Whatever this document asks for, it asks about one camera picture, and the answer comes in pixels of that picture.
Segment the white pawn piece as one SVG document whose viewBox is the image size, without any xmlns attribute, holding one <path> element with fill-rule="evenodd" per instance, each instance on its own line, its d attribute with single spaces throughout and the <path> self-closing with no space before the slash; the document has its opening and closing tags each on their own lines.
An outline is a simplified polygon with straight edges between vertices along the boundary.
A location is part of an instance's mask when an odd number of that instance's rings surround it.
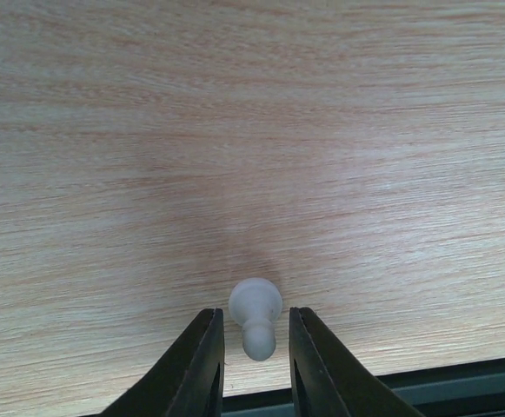
<svg viewBox="0 0 505 417">
<path fill-rule="evenodd" d="M 266 361 L 276 350 L 275 322 L 283 307 L 277 286 L 263 278 L 236 284 L 228 301 L 231 319 L 242 328 L 243 350 L 253 361 Z"/>
</svg>

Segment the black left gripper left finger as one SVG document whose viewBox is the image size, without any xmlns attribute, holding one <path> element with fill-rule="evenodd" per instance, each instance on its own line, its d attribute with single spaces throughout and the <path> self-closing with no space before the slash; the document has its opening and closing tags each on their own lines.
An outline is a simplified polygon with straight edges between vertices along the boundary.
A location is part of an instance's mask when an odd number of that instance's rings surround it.
<svg viewBox="0 0 505 417">
<path fill-rule="evenodd" d="M 101 416 L 220 416 L 224 327 L 220 308 L 205 308 L 157 363 Z"/>
</svg>

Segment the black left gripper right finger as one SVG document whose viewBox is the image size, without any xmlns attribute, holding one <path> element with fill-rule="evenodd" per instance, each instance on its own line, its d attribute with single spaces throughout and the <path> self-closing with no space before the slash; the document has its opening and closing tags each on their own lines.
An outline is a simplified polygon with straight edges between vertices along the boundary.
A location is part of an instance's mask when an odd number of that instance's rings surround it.
<svg viewBox="0 0 505 417">
<path fill-rule="evenodd" d="M 296 416 L 420 416 L 379 381 L 311 308 L 289 310 Z"/>
</svg>

